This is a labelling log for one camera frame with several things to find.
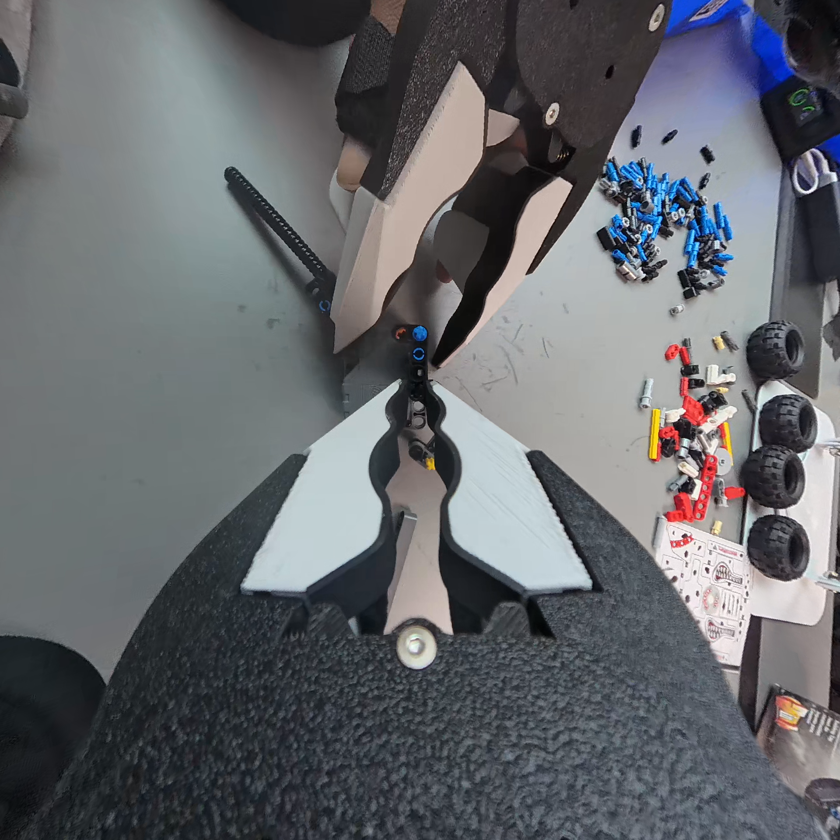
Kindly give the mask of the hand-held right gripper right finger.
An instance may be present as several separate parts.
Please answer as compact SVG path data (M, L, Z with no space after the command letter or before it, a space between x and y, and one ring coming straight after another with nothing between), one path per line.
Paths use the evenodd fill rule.
M591 592L592 575L531 465L531 450L436 382L429 420L445 487L438 565L449 600L487 621L503 602Z

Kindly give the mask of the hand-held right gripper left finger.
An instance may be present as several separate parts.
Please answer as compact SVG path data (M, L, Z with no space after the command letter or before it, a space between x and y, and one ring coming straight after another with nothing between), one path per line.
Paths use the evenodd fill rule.
M335 604L347 618L385 596L396 563L386 488L400 465L402 428L396 380L305 452L243 593Z

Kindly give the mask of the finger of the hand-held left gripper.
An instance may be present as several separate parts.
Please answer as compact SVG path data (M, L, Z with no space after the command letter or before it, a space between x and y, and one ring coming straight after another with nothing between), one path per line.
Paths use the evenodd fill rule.
M434 253L461 299L432 364L445 366L475 338L522 284L572 184L535 167L483 166L441 216Z
M485 96L458 62L389 195L356 191L330 312L335 354L379 320L428 223L476 170L486 123Z

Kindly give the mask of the black toothed toy rack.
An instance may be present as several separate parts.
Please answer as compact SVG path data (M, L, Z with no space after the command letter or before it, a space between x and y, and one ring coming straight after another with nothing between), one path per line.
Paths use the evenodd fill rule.
M335 274L238 168L228 166L224 170L224 179L227 189L244 211L277 236L309 273L310 281L306 285L306 292L324 316L330 315L336 284Z

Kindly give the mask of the black toy brick assembly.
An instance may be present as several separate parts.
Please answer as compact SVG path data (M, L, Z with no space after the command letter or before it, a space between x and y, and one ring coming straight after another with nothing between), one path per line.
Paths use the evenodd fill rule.
M394 380L406 384L403 429L407 453L435 470L435 434L428 428L428 331L421 324L376 327L343 352L342 407L348 417Z

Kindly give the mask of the grey desk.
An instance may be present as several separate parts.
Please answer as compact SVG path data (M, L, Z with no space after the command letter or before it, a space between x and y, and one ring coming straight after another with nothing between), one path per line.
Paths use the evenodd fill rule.
M232 201L237 166L336 270L333 96L348 42L289 45L216 2L39 2L30 110L2 154L2 633L108 679L177 565L286 457L341 419L329 325L298 264ZM670 472L646 455L665 347L771 317L786 182L749 19L664 43L620 132L731 219L726 286L677 317L675 270L623 284L591 195L442 383L543 450L644 545Z

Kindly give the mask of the person's left hand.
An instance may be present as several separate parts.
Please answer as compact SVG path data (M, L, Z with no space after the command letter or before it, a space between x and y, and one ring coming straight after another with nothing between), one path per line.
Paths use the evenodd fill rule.
M361 185L370 159L371 149L368 146L351 137L345 138L334 173L337 187L347 193L355 193Z

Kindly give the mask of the pile of blue black pins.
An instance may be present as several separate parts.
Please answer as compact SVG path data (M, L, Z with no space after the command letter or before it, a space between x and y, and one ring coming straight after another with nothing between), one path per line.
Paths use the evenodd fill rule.
M721 288L734 259L729 217L721 203L713 203L707 188L711 172L698 182L656 170L644 156L606 160L598 186L615 207L596 239L624 282L648 283L668 265L662 244L683 236L677 270L682 298L687 301Z

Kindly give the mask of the pile of red white pieces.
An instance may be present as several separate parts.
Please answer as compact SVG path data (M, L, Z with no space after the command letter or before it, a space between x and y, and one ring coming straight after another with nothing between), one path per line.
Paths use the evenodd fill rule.
M671 522L708 526L719 535L716 511L747 499L736 477L732 445L732 421L738 408L730 390L738 378L731 367L700 364L699 349L692 338L669 343L662 354L663 387L645 377L639 387L637 410L645 417L646 461L668 471L666 504L661 516ZM650 412L660 408L661 459L648 459Z

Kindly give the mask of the white sticker sheet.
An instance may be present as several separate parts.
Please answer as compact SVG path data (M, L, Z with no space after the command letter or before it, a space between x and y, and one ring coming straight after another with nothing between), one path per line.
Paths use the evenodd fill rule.
M660 516L653 548L657 566L677 590L718 663L740 668L753 589L753 567L744 547Z

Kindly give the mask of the blue plastic box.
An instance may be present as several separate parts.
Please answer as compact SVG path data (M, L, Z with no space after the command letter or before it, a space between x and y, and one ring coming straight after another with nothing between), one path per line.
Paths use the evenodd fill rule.
M759 89L765 93L794 75L784 53L787 6L786 1L673 1L665 36L739 21L759 61Z

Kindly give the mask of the black pouch with green print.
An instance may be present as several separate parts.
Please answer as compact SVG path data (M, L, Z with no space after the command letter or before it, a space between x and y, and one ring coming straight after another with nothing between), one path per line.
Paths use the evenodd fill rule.
M763 116L782 162L792 162L811 149L839 160L839 100L796 76L760 98Z

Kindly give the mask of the black toy tyre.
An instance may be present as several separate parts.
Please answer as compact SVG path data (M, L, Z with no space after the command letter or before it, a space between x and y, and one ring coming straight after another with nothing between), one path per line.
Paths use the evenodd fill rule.
M818 420L812 402L803 395L785 393L769 399L759 412L762 445L803 454L816 442Z
M811 544L803 526L779 514L758 518L747 538L753 567L774 581L797 581L810 561Z
M801 457L792 449L765 444L745 458L740 479L753 501L774 510L791 508L805 490L805 468Z
M749 369L757 382L784 381L800 373L805 362L805 341L791 321L766 322L747 339Z

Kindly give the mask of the dark mat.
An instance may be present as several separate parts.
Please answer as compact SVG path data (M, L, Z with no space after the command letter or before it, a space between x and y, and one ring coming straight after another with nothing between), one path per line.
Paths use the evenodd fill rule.
M789 169L780 179L770 318L796 323L805 336L805 367L793 386L814 398L838 429L838 361L823 326L838 311L838 288L814 278L805 216L797 206ZM831 695L834 593L828 593L811 626L753 618L740 671L742 713L755 727L775 685L828 707Z

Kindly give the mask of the black quilted jacket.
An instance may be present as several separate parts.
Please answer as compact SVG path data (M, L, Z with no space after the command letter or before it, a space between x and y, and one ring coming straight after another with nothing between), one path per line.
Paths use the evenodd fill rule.
M82 749L105 682L77 651L1 636L1 838L20 838Z

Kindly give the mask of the dark instruction booklet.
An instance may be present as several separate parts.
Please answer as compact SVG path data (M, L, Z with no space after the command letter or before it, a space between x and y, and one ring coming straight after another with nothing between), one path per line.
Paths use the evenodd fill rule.
M773 686L756 731L761 750L827 838L839 838L839 716Z

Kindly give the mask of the grey camouflage cloth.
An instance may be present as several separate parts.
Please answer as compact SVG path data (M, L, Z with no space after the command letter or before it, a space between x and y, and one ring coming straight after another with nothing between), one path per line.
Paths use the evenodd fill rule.
M1 145L28 115L26 75L32 39L33 1L1 2Z

